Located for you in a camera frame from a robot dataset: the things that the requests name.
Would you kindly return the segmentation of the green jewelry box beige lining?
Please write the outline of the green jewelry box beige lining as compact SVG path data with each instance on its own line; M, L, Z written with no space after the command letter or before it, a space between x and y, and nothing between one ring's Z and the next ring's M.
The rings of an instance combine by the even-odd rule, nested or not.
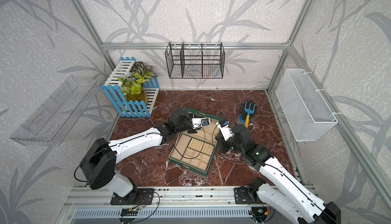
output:
M179 133L169 161L206 177L216 152L217 122L222 118L189 108L187 111L192 118L209 118L210 125L196 128L197 133Z

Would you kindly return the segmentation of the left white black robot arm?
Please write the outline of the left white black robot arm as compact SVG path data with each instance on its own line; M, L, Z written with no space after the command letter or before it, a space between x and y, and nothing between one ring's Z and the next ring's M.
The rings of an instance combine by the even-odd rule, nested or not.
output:
M111 205L141 204L148 201L148 197L137 189L131 179L115 170L116 164L135 153L169 141L176 133L196 133L209 123L208 118L179 108L171 114L167 122L155 125L144 132L112 141L97 139L78 167L82 170L90 189L105 188L114 193Z

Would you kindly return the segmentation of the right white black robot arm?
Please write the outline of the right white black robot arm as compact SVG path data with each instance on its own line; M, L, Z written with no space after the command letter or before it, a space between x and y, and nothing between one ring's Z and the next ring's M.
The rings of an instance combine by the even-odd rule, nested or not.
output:
M279 160L262 144L252 139L247 127L221 120L216 127L219 133L216 141L221 152L234 150L240 153L246 163L270 180L279 191L275 191L263 179L253 181L249 188L258 199L269 204L294 224L339 224L341 210L334 203L326 203L311 193L293 177Z

